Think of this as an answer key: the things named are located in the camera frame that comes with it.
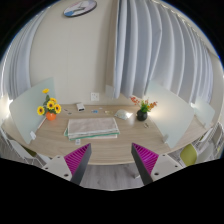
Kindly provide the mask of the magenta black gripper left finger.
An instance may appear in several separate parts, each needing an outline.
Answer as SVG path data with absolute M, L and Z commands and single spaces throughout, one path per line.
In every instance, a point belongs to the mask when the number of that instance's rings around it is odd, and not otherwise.
M 76 185 L 81 183 L 91 153 L 91 144 L 86 144 L 64 157 L 65 162 L 72 174 L 71 181 Z

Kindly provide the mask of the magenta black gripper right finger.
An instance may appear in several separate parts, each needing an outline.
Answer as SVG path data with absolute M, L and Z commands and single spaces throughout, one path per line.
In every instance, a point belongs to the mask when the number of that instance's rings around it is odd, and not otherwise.
M 132 144 L 131 154 L 134 158 L 143 184 L 148 185 L 152 183 L 153 180 L 151 177 L 151 173 L 158 160 L 159 155 L 136 143 Z

